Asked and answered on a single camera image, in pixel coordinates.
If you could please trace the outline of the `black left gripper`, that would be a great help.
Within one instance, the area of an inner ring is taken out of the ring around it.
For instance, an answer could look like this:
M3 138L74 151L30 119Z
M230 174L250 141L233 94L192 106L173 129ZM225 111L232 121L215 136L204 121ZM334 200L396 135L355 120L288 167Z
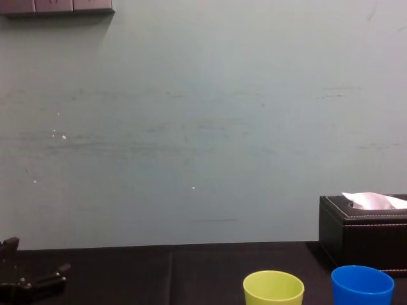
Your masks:
M8 238L1 242L1 304L31 304L35 290L62 290L66 287L70 264L58 267L54 272L31 280L17 281L17 251L20 239Z

